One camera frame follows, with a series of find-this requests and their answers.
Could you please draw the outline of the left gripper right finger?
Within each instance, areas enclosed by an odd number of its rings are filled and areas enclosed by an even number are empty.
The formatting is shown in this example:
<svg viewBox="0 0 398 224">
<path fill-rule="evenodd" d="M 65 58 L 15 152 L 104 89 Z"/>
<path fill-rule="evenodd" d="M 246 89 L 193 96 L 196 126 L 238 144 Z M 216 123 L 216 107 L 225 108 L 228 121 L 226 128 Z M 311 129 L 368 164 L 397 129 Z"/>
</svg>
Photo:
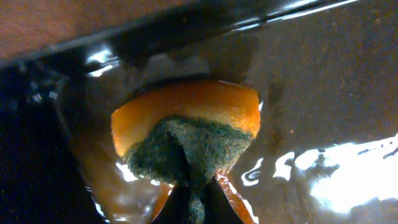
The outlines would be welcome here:
<svg viewBox="0 0 398 224">
<path fill-rule="evenodd" d="M 215 178 L 206 184 L 201 201 L 205 208 L 205 224 L 243 224 Z"/>
</svg>

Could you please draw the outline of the green yellow sponge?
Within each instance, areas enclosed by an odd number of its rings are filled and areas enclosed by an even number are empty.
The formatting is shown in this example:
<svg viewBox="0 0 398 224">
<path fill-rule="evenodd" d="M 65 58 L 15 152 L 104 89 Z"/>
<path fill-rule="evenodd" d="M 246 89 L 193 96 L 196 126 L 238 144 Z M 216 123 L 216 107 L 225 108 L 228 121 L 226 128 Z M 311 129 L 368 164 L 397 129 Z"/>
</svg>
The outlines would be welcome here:
<svg viewBox="0 0 398 224">
<path fill-rule="evenodd" d="M 203 223 L 203 190 L 256 139 L 259 104 L 256 90 L 218 80 L 147 90 L 111 114 L 116 154 L 145 179 L 188 186 L 188 221 Z"/>
</svg>

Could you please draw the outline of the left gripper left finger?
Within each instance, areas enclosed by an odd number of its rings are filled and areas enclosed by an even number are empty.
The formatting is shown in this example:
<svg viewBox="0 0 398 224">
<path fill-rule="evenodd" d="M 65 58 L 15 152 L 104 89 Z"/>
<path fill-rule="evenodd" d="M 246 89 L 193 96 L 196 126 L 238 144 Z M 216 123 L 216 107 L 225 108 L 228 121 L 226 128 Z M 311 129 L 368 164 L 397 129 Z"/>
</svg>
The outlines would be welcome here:
<svg viewBox="0 0 398 224">
<path fill-rule="evenodd" d="M 190 186 L 187 184 L 165 184 L 156 180 L 150 183 L 156 187 L 151 224 L 188 223 Z"/>
</svg>

